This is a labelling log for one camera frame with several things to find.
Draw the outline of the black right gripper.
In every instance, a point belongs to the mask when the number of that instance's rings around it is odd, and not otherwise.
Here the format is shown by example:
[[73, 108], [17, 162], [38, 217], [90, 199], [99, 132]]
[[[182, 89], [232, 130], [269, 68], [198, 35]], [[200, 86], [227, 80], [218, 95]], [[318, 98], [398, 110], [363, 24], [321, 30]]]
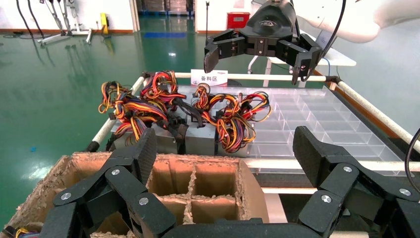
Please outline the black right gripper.
[[305, 82], [313, 73], [322, 48], [307, 34], [293, 37], [296, 13], [289, 1], [267, 1], [239, 30], [225, 30], [206, 39], [204, 72], [220, 59], [242, 54], [279, 56], [292, 67], [292, 84]]

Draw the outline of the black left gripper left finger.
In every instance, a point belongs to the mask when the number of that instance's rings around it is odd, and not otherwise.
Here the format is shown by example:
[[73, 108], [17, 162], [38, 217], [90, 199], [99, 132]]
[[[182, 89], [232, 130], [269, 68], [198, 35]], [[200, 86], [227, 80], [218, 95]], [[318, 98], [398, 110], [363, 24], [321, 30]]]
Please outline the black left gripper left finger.
[[119, 213], [138, 238], [161, 238], [176, 227], [176, 217], [146, 187], [157, 158], [155, 131], [116, 149], [93, 175], [61, 191], [40, 231], [42, 238], [87, 238]]

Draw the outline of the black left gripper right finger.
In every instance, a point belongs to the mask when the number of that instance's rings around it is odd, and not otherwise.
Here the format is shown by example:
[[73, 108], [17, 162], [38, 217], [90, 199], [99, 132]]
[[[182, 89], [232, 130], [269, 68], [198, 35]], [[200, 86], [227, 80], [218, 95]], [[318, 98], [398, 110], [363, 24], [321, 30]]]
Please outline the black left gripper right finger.
[[298, 223], [329, 237], [345, 211], [361, 216], [381, 238], [420, 235], [420, 194], [362, 166], [344, 147], [319, 141], [305, 126], [293, 137], [294, 156], [316, 192]]

